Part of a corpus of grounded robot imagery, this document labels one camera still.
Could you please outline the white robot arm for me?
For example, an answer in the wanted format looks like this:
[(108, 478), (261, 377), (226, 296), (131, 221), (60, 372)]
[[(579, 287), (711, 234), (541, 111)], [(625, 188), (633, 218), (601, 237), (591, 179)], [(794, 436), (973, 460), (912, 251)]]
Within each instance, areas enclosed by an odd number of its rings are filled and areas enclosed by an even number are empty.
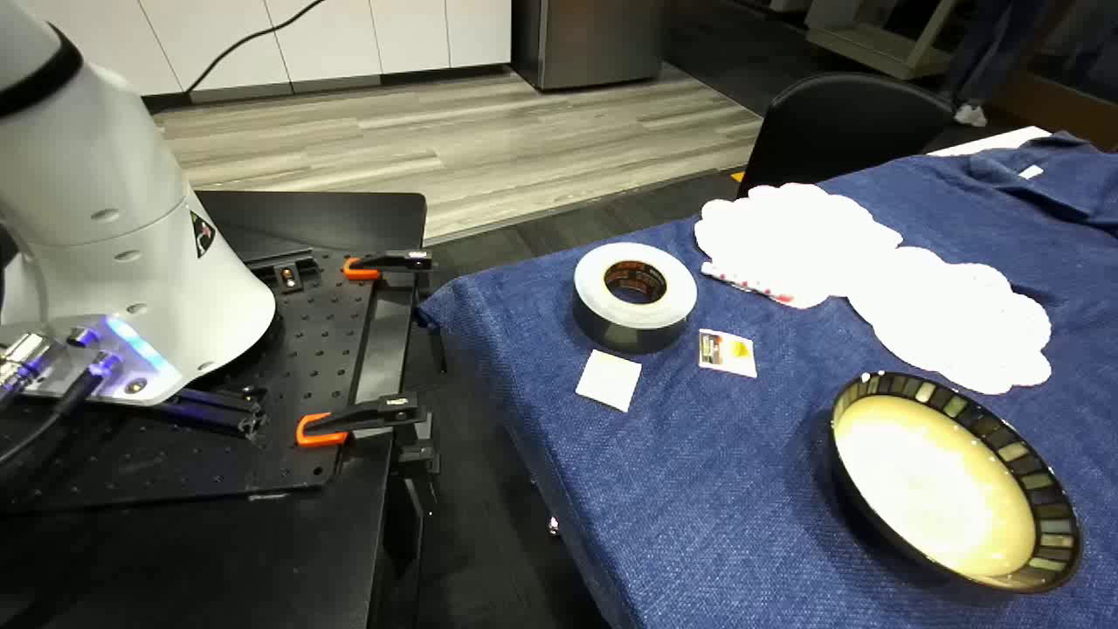
[(79, 372), (98, 401), (161, 406), (243, 358), (271, 289), (184, 183), (141, 94), (20, 0), (0, 0), (5, 338), (42, 336), (28, 386), (60, 398)]

